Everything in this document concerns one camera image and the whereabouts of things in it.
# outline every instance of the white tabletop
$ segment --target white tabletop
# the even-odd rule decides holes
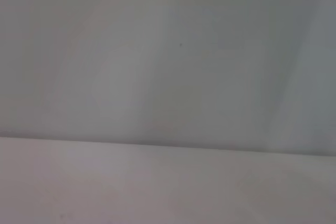
[[[336,223],[336,157],[0,138],[0,223]]]

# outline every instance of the white surface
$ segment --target white surface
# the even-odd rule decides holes
[[[334,0],[0,9],[1,136],[336,153]]]
[[[327,224],[336,158],[0,138],[0,223]]]

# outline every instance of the white backdrop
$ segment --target white backdrop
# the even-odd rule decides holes
[[[336,153],[334,0],[0,0],[0,135]]]

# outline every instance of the gray wall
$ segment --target gray wall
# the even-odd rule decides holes
[[[0,0],[0,135],[336,153],[333,0]]]

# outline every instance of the white wall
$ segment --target white wall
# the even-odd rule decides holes
[[[335,17],[335,0],[321,0],[272,124],[272,150],[336,153]]]
[[[323,1],[0,0],[1,135],[330,152],[277,145]]]

